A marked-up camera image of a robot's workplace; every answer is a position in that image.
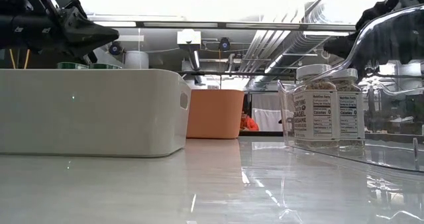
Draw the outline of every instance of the orange shirt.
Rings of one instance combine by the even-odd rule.
[[[245,119],[240,121],[240,129],[247,128],[249,131],[259,131],[259,126],[254,122],[252,118],[247,116]]]

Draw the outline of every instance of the bin handle cutout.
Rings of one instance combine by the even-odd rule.
[[[184,92],[180,95],[180,107],[185,110],[188,108],[188,95]]]

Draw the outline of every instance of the white countertop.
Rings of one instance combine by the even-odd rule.
[[[166,158],[0,156],[0,223],[423,223],[423,176],[280,140],[187,140]]]

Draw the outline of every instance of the metal pipe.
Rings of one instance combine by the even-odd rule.
[[[278,22],[297,22],[297,14],[299,13],[298,10],[289,10],[284,18],[281,18]],[[277,49],[277,47],[282,43],[283,39],[285,39],[286,32],[281,31],[276,32],[274,37],[271,39],[269,45],[262,51],[260,58],[268,58],[274,51]],[[263,63],[257,62],[255,66],[252,67],[250,72],[255,72],[257,69],[259,69],[261,66],[263,66]]]
[[[250,58],[252,56],[253,52],[258,48],[259,42],[262,40],[263,36],[265,36],[265,32],[266,31],[263,30],[256,31],[252,44],[249,46],[246,55],[244,56],[245,58]],[[247,65],[249,65],[249,62],[247,62],[247,64],[242,64],[238,70],[243,72]]]
[[[325,18],[322,18],[321,14],[323,12],[322,8],[316,8],[316,6],[321,2],[321,0],[316,0],[310,6],[306,12],[304,19],[309,19],[310,23],[319,23],[320,21],[325,21]],[[328,39],[328,36],[308,36],[306,37],[303,35],[302,32],[288,32],[285,31],[284,34],[286,34],[284,37],[284,40],[287,40],[284,44],[287,44],[287,48],[283,48],[280,54],[275,56],[275,59],[273,59],[267,66],[267,71],[269,72],[275,72],[274,67],[284,67],[284,66],[292,66],[299,60],[303,58],[303,56],[284,56],[284,54],[309,54],[314,48],[322,44]],[[264,84],[256,84],[254,82],[268,82],[272,80],[273,78],[269,76],[260,76],[255,78],[254,81],[249,81],[250,85],[253,85],[254,87],[260,87]]]
[[[318,56],[318,54],[294,54],[294,53],[283,53],[283,56]]]
[[[272,68],[276,68],[276,69],[298,69],[300,67],[295,67],[295,66],[282,66],[282,67],[272,67]]]
[[[265,61],[268,62],[271,59],[242,59],[242,58],[233,58],[233,63],[240,64],[242,61]],[[202,58],[199,60],[200,62],[229,62],[228,58]]]
[[[216,75],[216,76],[281,76],[293,78],[295,74],[281,74],[281,73],[264,73],[264,72],[214,72],[214,71],[179,71],[178,74],[187,74],[193,76],[205,76],[205,75]]]
[[[203,44],[220,44],[221,42],[203,42]],[[231,42],[231,44],[240,44],[240,45],[249,45],[251,42]]]
[[[265,37],[262,39],[261,43],[259,44],[258,48],[256,49],[256,51],[253,54],[253,56],[255,58],[259,58],[260,57],[260,54],[262,53],[262,50],[265,47],[265,44],[268,44],[269,39],[273,35],[274,35],[274,31],[272,31],[272,30],[269,30],[268,32],[266,32]],[[256,64],[257,64],[256,61],[251,62],[250,63],[250,65],[252,66],[251,69],[249,70],[249,67],[247,66],[245,68],[245,71],[249,70],[249,72],[253,72],[254,71],[254,68],[256,67]]]
[[[188,59],[190,61],[190,64],[193,70],[195,71],[200,70],[200,59],[199,59],[198,51],[191,51],[189,49]]]
[[[230,56],[228,57],[228,61],[229,61],[228,72],[231,72],[231,68],[233,68],[235,56],[236,56],[236,54],[230,54]]]
[[[201,22],[201,21],[144,21],[143,18],[133,16],[129,19],[121,15],[88,15],[89,20],[98,23],[114,22],[113,25],[104,25],[113,28],[204,28],[204,29],[244,29],[244,30],[288,30],[288,31],[329,31],[354,32],[355,25],[340,24],[313,24],[313,23],[263,23],[263,22]]]

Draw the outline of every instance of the white plastic bin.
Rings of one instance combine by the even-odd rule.
[[[0,153],[166,156],[190,95],[166,70],[0,70]]]

